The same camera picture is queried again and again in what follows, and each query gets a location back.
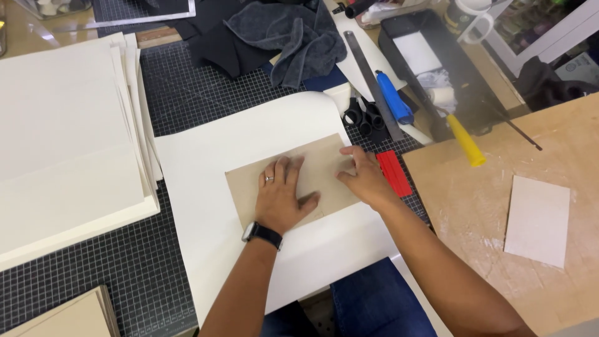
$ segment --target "white mug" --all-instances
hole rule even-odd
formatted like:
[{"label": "white mug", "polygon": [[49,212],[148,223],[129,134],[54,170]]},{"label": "white mug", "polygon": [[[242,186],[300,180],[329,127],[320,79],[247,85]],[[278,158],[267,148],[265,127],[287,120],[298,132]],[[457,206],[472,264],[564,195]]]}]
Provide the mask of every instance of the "white mug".
[{"label": "white mug", "polygon": [[[493,29],[495,20],[487,13],[491,8],[491,0],[451,0],[447,11],[443,15],[447,29],[468,44],[481,43]],[[479,20],[489,22],[489,29],[480,38],[471,39],[468,34]]]}]

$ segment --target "leg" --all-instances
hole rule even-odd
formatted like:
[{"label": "leg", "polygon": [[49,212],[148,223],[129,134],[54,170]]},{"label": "leg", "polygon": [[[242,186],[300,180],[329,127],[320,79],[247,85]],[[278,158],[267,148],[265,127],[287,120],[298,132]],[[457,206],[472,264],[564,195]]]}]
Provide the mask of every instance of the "leg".
[{"label": "leg", "polygon": [[264,316],[260,337],[318,337],[318,332],[295,301]]},{"label": "leg", "polygon": [[342,336],[437,336],[389,258],[331,284],[331,292]]}]

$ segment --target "skin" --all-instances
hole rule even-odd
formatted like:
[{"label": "skin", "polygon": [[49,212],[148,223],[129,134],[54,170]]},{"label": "skin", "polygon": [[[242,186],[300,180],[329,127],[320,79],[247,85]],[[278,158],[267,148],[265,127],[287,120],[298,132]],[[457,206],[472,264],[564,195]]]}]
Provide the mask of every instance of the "skin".
[{"label": "skin", "polygon": [[[454,336],[535,336],[508,301],[460,260],[393,192],[372,153],[359,146],[340,149],[353,155],[356,175],[335,176],[384,220],[393,241],[424,295]],[[296,198],[303,158],[283,157],[258,178],[256,220],[283,235],[313,211],[315,192]],[[275,179],[269,182],[265,177]],[[254,239],[246,244],[220,290],[200,336],[258,336],[277,250]],[[235,317],[235,324],[230,323]]]}]

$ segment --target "hand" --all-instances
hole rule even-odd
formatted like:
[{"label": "hand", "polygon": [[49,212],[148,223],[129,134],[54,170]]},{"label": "hand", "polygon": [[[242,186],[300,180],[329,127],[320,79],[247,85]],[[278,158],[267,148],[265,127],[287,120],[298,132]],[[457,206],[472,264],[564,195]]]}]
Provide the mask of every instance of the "hand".
[{"label": "hand", "polygon": [[303,163],[304,157],[295,158],[293,161],[281,157],[266,166],[258,177],[256,221],[280,235],[292,229],[315,210],[320,200],[318,192],[297,199],[298,177]]},{"label": "hand", "polygon": [[399,199],[383,175],[374,153],[364,153],[364,150],[359,146],[342,148],[339,153],[353,155],[356,175],[352,176],[347,172],[335,172],[335,176],[360,200],[378,212],[390,201],[393,202]]}]

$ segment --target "black watch strap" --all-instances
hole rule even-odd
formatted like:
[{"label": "black watch strap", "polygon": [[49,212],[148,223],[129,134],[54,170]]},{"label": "black watch strap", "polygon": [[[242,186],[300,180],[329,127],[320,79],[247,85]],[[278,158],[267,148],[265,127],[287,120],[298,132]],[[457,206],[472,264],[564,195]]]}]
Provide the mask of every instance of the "black watch strap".
[{"label": "black watch strap", "polygon": [[277,247],[277,250],[281,250],[281,242],[283,241],[283,237],[274,230],[260,225],[257,221],[254,222],[249,240],[252,240],[254,237],[259,237],[264,241],[268,241]]}]

